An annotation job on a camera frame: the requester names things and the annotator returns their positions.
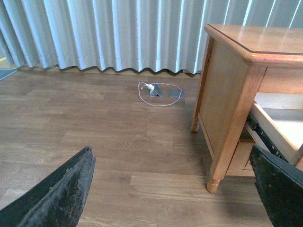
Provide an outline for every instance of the wooden desk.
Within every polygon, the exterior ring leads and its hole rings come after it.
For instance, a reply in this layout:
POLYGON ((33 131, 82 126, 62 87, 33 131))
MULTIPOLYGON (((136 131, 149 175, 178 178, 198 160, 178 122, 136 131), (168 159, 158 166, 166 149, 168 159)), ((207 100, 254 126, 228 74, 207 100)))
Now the wooden desk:
POLYGON ((192 131, 213 158, 209 192, 225 177, 257 92, 303 94, 303 29, 207 25, 192 131))

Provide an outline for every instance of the desk drawer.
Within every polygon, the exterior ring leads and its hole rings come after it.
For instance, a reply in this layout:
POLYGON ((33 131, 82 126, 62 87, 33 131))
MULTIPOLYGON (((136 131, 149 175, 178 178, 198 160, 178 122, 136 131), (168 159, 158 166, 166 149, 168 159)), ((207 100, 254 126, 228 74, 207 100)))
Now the desk drawer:
POLYGON ((257 93, 250 114, 292 165, 303 156, 303 95, 257 93))
MULTIPOLYGON (((303 95, 257 93, 250 114, 285 159, 303 170, 303 95)), ((253 175, 249 155, 254 143, 268 150, 258 134, 246 124, 226 175, 253 175)))

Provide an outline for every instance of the laminate floor plank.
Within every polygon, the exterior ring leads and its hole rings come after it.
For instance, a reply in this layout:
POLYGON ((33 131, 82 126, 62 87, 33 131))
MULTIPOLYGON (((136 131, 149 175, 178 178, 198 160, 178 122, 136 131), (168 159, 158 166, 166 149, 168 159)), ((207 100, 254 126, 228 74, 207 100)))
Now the laminate floor plank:
POLYGON ((25 114, 12 114, 3 116, 0 121, 0 127, 42 129, 49 121, 49 116, 28 116, 25 114))
POLYGON ((93 119, 93 120, 103 120, 108 115, 108 109, 104 107, 96 108, 92 106, 91 108, 83 106, 75 106, 63 110, 61 117, 65 119, 93 119))
POLYGON ((2 201, 3 195, 8 191, 7 188, 1 188, 0 187, 0 201, 2 201))
POLYGON ((98 118, 96 119, 82 118, 80 120, 78 117, 56 116, 51 118, 48 121, 48 123, 44 125, 43 129, 56 130, 60 128, 66 131, 67 130, 100 131, 103 133, 117 132, 121 135, 146 134, 147 122, 144 119, 141 122, 137 122, 137 121, 108 121, 108 120, 99 120, 98 118))
POLYGON ((201 156, 165 152, 98 149, 96 170, 119 170, 181 175, 206 175, 201 156))
POLYGON ((33 89, 33 87, 4 86, 0 84, 0 95, 26 96, 33 89))
POLYGON ((183 201, 222 201, 261 205, 253 178, 235 178, 222 182, 216 194, 205 190, 208 177, 133 172, 129 195, 183 201))
POLYGON ((0 144, 2 162, 58 167, 82 148, 34 143, 0 144))
POLYGON ((173 151, 178 154, 204 154, 206 142, 202 139, 202 133, 188 133, 186 135, 173 136, 173 151))
POLYGON ((19 105, 14 103, 1 103, 0 116, 10 116, 11 113, 14 113, 19 108, 19 105))
POLYGON ((14 104, 20 106, 40 106, 45 105, 51 99, 44 97, 29 97, 29 96, 13 96, 13 95, 0 95, 1 104, 14 104))
POLYGON ((181 113, 155 113, 148 115, 147 135, 178 135, 183 136, 184 132, 190 131, 190 124, 187 122, 188 115, 181 113))
POLYGON ((8 204, 12 203, 16 199, 18 199, 20 196, 25 194, 27 190, 21 190, 21 189, 8 189, 3 194, 2 197, 0 197, 0 209, 6 207, 8 204))
POLYGON ((131 172, 102 170, 94 173, 90 192, 102 195, 128 196, 131 172))
POLYGON ((78 227, 156 227, 157 201, 89 193, 78 227))
POLYGON ((66 131, 45 131, 43 129, 27 129, 22 126, 0 127, 0 140, 2 142, 28 143, 28 144, 58 144, 66 134, 66 131))
POLYGON ((0 187, 29 190, 57 167, 0 162, 0 187))
POLYGON ((163 139, 160 136, 147 137, 145 135, 132 135, 131 133, 109 133, 108 131, 85 132, 67 131, 62 141, 63 146, 90 144, 92 147, 100 149, 117 149, 125 151, 145 152, 153 151, 158 148, 162 150, 172 149, 173 140, 171 138, 163 139))
POLYGON ((268 227, 262 205, 159 200, 158 227, 268 227))

